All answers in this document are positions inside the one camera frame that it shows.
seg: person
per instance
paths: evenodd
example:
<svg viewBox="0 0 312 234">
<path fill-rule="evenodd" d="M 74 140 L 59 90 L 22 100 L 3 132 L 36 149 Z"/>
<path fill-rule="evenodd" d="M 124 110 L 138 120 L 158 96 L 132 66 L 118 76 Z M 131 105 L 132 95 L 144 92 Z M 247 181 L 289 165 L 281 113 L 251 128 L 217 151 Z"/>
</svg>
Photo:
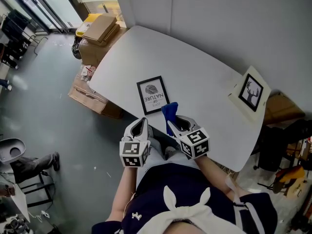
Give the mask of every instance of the person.
<svg viewBox="0 0 312 234">
<path fill-rule="evenodd" d="M 4 87 L 5 89 L 11 91 L 11 90 L 12 90 L 12 86 L 9 85 L 9 83 L 10 83 L 10 80 L 3 80 L 3 79 L 0 79 L 0 85 L 1 85 L 2 87 Z"/>
<path fill-rule="evenodd" d="M 277 213 L 267 193 L 240 188 L 206 155 L 188 160 L 180 151 L 163 159 L 149 137 L 140 168 L 125 167 L 111 213 L 92 234 L 273 234 Z"/>
<path fill-rule="evenodd" d="M 54 171 L 58 171 L 59 153 L 54 152 L 42 158 L 20 157 L 18 160 L 10 163 L 17 184 L 39 175 L 43 170 L 53 166 Z"/>
</svg>

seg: concrete floor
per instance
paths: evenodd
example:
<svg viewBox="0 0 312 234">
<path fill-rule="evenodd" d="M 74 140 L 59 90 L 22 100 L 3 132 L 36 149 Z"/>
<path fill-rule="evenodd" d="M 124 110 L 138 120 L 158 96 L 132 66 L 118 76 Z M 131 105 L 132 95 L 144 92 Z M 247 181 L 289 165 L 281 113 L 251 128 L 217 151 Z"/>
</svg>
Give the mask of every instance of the concrete floor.
<svg viewBox="0 0 312 234">
<path fill-rule="evenodd" d="M 89 233 L 110 213 L 123 171 L 119 141 L 135 118 L 126 112 L 122 120 L 98 115 L 69 98 L 81 65 L 71 52 L 74 36 L 48 38 L 37 57 L 29 47 L 19 69 L 10 69 L 13 90 L 0 96 L 0 132 L 5 138 L 22 139 L 27 156 L 60 153 L 60 171 L 49 172 L 56 183 L 50 222 L 62 233 Z M 30 208 L 30 213 L 39 215 L 48 206 Z M 32 223 L 37 233 L 51 230 L 46 221 Z"/>
</svg>

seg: picture frame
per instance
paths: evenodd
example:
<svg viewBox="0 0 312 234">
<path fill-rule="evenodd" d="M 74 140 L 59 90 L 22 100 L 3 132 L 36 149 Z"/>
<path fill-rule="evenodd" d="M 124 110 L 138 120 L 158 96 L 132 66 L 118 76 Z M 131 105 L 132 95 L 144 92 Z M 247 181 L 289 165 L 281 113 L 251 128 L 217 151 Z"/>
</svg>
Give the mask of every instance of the picture frame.
<svg viewBox="0 0 312 234">
<path fill-rule="evenodd" d="M 250 74 L 247 74 L 238 98 L 240 98 L 248 107 L 256 112 L 262 92 L 263 86 Z"/>
<path fill-rule="evenodd" d="M 161 111 L 162 106 L 169 104 L 161 76 L 143 80 L 136 84 L 145 115 Z"/>
</svg>

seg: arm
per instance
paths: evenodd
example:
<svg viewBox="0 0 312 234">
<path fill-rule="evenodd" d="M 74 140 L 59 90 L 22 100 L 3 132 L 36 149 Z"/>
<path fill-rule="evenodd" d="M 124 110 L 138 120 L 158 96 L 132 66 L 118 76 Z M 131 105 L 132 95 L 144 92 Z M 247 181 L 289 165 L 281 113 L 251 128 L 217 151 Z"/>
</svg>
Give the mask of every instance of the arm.
<svg viewBox="0 0 312 234">
<path fill-rule="evenodd" d="M 122 221 L 126 205 L 136 192 L 136 182 L 137 169 L 125 167 L 115 194 L 111 214 L 106 221 Z"/>
<path fill-rule="evenodd" d="M 220 167 L 218 167 L 206 155 L 195 159 L 195 162 L 200 168 L 201 172 L 213 186 L 221 190 L 230 200 L 234 199 L 234 191 L 232 191 L 225 183 L 227 174 Z M 250 194 L 249 192 L 240 188 L 235 181 L 233 181 L 233 183 L 237 188 L 238 197 Z"/>
</svg>

